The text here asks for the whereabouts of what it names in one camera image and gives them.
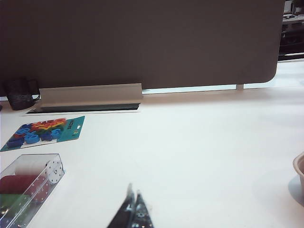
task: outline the gray partition panel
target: gray partition panel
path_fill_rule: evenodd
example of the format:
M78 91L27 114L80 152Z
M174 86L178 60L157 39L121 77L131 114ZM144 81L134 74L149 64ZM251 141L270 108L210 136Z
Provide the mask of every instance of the gray partition panel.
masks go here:
M283 7L284 0L2 0L0 82L265 82L276 72Z

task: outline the plastic container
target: plastic container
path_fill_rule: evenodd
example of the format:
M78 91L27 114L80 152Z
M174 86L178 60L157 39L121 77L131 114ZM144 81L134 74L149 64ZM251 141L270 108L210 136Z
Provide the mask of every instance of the plastic container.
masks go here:
M0 227L26 227L64 175L59 154L23 154L0 174Z
M304 196L304 152L294 159L294 169L300 176L302 194Z

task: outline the red item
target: red item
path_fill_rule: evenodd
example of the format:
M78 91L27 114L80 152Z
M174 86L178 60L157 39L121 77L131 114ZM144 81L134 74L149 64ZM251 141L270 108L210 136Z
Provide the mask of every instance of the red item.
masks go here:
M66 125L67 120L65 118L60 118L60 119L56 119L54 120L55 123L63 123L64 125Z
M0 180L0 194L23 194L37 176L13 175Z
M39 131L40 128L39 127L31 127L30 132L35 132L35 131Z
M45 181L45 177L37 178L35 175L11 175L0 180L0 194L26 194L33 195ZM49 194L50 182L42 186L34 197L34 201L43 202Z
M41 122L32 123L32 127L39 127L41 125L42 125Z
M43 126L40 126L40 127L38 127L39 129L45 129L46 130L46 128L50 128L50 127L52 127L53 125L55 125L55 123L46 123L46 124L44 124Z
M14 134L14 137L15 138L22 138L23 136L25 136L25 134Z

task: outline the white table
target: white table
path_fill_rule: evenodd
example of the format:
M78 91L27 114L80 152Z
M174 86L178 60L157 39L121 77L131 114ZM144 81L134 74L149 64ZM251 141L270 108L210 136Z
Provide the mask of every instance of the white table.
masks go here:
M1 146L24 123L1 113ZM304 150L304 88L145 95L139 113L86 114L75 141L0 153L60 153L65 176L28 228L105 228L140 189L156 228L303 228L292 167Z

